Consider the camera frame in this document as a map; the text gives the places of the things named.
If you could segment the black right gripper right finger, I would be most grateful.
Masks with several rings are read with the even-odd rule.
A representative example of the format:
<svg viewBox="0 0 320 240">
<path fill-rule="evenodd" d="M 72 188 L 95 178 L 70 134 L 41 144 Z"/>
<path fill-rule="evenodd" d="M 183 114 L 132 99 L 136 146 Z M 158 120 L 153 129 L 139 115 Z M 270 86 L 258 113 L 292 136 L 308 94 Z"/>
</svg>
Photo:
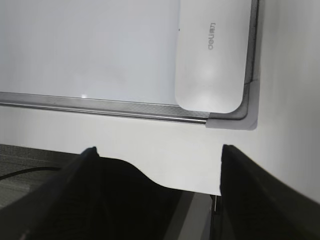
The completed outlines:
<svg viewBox="0 0 320 240">
<path fill-rule="evenodd" d="M 224 145 L 220 193 L 224 240 L 318 240 L 320 205 Z"/>
</svg>

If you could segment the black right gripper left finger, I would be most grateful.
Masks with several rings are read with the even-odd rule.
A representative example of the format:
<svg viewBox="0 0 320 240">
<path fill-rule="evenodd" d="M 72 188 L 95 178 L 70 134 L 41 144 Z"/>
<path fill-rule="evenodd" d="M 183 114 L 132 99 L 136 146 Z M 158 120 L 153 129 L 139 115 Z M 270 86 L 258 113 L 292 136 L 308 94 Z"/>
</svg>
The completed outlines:
<svg viewBox="0 0 320 240">
<path fill-rule="evenodd" d="M 95 147 L 0 211 L 2 240 L 108 240 L 103 167 Z"/>
</svg>

